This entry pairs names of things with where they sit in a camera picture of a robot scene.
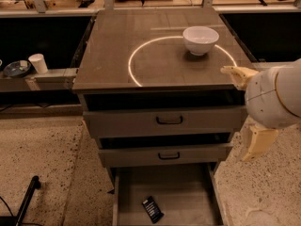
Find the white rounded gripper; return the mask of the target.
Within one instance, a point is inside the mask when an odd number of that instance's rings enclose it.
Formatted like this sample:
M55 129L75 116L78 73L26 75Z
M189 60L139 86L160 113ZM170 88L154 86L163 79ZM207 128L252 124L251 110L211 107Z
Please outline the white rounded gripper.
M255 160L269 151L277 129L296 124L296 67L273 67L258 73L247 67L223 66L220 72L227 74L238 90L246 90L247 113L263 125L251 123L241 131L240 160Z

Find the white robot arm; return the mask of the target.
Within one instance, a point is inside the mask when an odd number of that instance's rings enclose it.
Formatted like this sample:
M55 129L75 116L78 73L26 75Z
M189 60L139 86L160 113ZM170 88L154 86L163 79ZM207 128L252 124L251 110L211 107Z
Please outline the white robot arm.
M243 130L240 160L255 160L269 151L279 129L301 121L300 60L260 72L237 66L223 66L220 71L245 92L246 111L254 123Z

